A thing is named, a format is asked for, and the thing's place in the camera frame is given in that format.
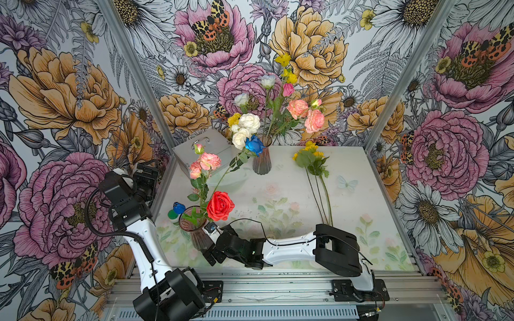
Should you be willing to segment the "grey metal case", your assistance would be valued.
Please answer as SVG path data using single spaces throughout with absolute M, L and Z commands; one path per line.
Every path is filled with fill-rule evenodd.
M 173 148 L 179 166 L 187 176 L 189 176 L 190 165 L 199 157 L 194 152 L 194 144 L 201 144 L 207 153 L 218 155 L 222 161 L 221 169 L 227 167 L 237 154 L 232 143 L 214 129 L 194 135 Z

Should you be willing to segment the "floral table mat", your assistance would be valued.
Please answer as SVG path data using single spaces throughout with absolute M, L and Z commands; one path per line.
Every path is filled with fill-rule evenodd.
M 218 226 L 230 225 L 243 239 L 286 239 L 305 235 L 315 230 L 319 215 L 306 203 L 298 203 L 292 197 L 274 196 L 235 197 L 236 205 L 226 221 Z M 173 223 L 168 213 L 173 203 L 166 199 L 157 218 L 157 234 L 168 261 L 174 266 L 204 268 L 209 265 L 195 249 L 189 232 Z M 349 215 L 337 219 L 335 224 L 358 239 L 361 252 L 378 271 L 412 272 L 417 268 L 405 249 L 393 223 L 385 219 Z

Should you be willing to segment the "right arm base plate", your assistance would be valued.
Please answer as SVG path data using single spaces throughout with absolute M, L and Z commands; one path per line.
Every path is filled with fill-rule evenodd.
M 336 302 L 375 302 L 390 300 L 386 284 L 381 279 L 374 280 L 374 288 L 370 292 L 356 290 L 350 280 L 332 280 L 330 295 Z

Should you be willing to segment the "small blue rosebud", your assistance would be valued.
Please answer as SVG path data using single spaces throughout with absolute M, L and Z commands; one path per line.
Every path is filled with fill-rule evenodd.
M 175 202 L 173 204 L 173 212 L 179 216 L 179 215 L 182 215 L 186 210 L 186 206 L 184 206 L 184 204 L 182 203 L 179 203 L 179 202 Z

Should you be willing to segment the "large sunflower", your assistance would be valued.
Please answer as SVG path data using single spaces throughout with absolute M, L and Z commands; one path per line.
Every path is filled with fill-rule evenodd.
M 313 141 L 306 142 L 305 146 L 293 155 L 293 160 L 297 166 L 304 170 L 308 169 L 309 171 L 316 195 L 327 219 L 327 222 L 324 224 L 327 225 L 329 223 L 329 214 L 324 190 L 319 177 L 323 176 L 324 180 L 329 178 L 329 171 L 326 165 L 328 159 L 329 157 L 325 156 L 325 154 L 319 150 L 319 146 Z

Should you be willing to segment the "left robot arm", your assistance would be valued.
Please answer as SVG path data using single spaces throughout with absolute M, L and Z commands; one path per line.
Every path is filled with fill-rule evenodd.
M 111 219 L 115 234 L 127 240 L 139 269 L 136 313 L 143 320 L 191 320 L 206 306 L 203 282 L 194 269 L 171 267 L 167 261 L 147 205 L 154 186 L 150 170 L 132 178 L 117 169 L 105 175 L 99 190 L 115 213 Z

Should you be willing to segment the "pink rose bunch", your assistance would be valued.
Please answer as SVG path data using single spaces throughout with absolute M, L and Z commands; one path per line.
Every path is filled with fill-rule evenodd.
M 296 122 L 303 121 L 306 133 L 319 132 L 325 123 L 319 93 L 313 89 L 295 90 L 292 84 L 286 84 L 285 89 L 286 115 Z

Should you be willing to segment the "small yellow wildflower sprig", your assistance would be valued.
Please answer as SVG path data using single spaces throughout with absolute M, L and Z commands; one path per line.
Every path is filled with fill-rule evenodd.
M 296 84 L 297 76 L 294 74 L 293 69 L 290 67 L 291 57 L 289 53 L 285 53 L 281 56 L 277 56 L 274 61 L 281 65 L 282 75 L 281 78 L 287 84 Z

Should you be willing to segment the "pink carnation stem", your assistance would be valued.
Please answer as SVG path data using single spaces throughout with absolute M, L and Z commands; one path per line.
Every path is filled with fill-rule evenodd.
M 218 155 L 206 152 L 202 144 L 195 143 L 193 148 L 198 159 L 190 165 L 189 174 L 190 183 L 195 192 L 188 199 L 199 201 L 199 206 L 205 210 L 208 194 L 207 180 L 214 171 L 221 167 L 222 161 Z

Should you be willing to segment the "white rose bunch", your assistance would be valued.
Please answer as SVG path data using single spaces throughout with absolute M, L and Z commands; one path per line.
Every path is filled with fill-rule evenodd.
M 252 113 L 235 113 L 228 119 L 228 124 L 232 131 L 232 144 L 242 151 L 246 146 L 246 140 L 258 132 L 260 117 Z

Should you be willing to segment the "aluminium rail frame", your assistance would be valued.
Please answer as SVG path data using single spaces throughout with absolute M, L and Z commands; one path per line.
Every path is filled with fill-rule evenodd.
M 204 320 L 456 320 L 435 277 L 420 272 L 378 271 L 383 295 L 370 302 L 337 302 L 337 276 L 321 270 L 206 267 L 203 282 L 221 281 L 222 301 L 211 306 Z

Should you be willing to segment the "ribbed glass vase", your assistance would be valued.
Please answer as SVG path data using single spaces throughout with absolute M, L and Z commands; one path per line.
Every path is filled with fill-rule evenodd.
M 191 206 L 179 217 L 179 227 L 189 235 L 193 246 L 198 251 L 206 251 L 213 246 L 213 241 L 206 233 L 204 227 L 209 222 L 206 216 L 199 214 L 199 206 Z
M 272 168 L 272 161 L 269 151 L 270 145 L 271 140 L 266 139 L 262 153 L 253 159 L 252 168 L 257 175 L 266 175 Z

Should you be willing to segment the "green cap white bottle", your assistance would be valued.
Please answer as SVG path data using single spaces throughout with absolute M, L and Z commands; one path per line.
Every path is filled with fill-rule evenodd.
M 167 216 L 170 220 L 170 223 L 174 224 L 175 226 L 179 225 L 180 215 L 173 209 L 168 212 Z

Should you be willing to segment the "yellow ranunculus flower stem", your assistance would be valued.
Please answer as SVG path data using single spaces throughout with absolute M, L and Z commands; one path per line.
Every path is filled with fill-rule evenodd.
M 323 190 L 324 190 L 326 204 L 327 204 L 327 208 L 328 208 L 328 214 L 329 214 L 329 217 L 328 217 L 328 222 L 329 223 L 328 223 L 328 225 L 333 227 L 333 214 L 332 214 L 332 208 L 331 208 L 330 195 L 329 195 L 329 192 L 327 190 L 327 186 L 325 184 L 323 176 L 320 176 L 319 178 L 321 180 L 321 184 L 322 184 L 322 187 L 323 187 Z

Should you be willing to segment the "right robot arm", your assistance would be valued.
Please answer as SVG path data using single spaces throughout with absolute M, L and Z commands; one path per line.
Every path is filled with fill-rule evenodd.
M 211 266 L 227 258 L 253 270 L 284 262 L 312 261 L 349 278 L 357 291 L 374 290 L 372 262 L 361 253 L 356 236 L 326 224 L 318 224 L 315 231 L 288 239 L 242 239 L 231 226 L 218 227 L 213 222 L 202 227 L 202 233 L 209 238 L 202 254 Z

